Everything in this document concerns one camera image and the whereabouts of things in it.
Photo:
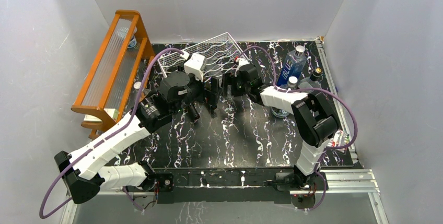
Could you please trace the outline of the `square clear bottle black cap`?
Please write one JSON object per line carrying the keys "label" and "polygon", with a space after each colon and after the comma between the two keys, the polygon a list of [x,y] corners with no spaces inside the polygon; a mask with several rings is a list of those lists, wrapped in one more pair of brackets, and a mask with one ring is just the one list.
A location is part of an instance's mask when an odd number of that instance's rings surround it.
{"label": "square clear bottle black cap", "polygon": [[317,67],[315,68],[309,77],[305,77],[302,79],[298,85],[299,89],[308,89],[308,88],[321,88],[321,84],[319,79],[323,74],[323,69]]}

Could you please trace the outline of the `round clear bottle white cap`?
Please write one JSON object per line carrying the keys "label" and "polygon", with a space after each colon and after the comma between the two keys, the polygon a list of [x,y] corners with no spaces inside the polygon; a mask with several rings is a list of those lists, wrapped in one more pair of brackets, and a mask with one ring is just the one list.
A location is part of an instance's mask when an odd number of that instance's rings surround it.
{"label": "round clear bottle white cap", "polygon": [[[287,81],[279,85],[279,88],[286,90],[293,90],[296,88],[297,83],[298,83],[298,78],[296,76],[289,76]],[[282,119],[290,115],[290,112],[275,107],[271,108],[271,112],[275,117]]]}

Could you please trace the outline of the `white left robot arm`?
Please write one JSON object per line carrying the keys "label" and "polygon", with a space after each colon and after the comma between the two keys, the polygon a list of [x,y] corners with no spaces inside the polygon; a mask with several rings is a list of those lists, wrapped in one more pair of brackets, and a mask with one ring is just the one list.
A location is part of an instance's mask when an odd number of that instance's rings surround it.
{"label": "white left robot arm", "polygon": [[100,137],[71,153],[59,152],[54,159],[73,202],[82,204],[100,190],[127,186],[144,191],[172,191],[173,175],[156,172],[147,161],[125,166],[107,164],[135,142],[171,123],[173,116],[183,109],[192,120],[199,119],[195,101],[206,102],[214,110],[221,90],[221,82],[216,77],[205,82],[193,74],[172,72],[157,89],[142,100],[137,99],[131,111]]}

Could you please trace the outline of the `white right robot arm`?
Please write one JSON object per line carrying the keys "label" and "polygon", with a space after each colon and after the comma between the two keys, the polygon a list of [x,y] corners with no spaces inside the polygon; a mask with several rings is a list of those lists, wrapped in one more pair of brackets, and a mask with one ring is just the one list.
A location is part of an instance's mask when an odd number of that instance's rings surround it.
{"label": "white right robot arm", "polygon": [[335,94],[321,88],[287,89],[265,84],[253,64],[223,74],[221,87],[224,94],[247,95],[254,103],[294,116],[302,139],[300,155],[292,175],[278,175],[276,181],[302,190],[312,186],[319,175],[320,161],[328,142],[340,128],[339,117],[326,99],[326,96],[335,98]]}

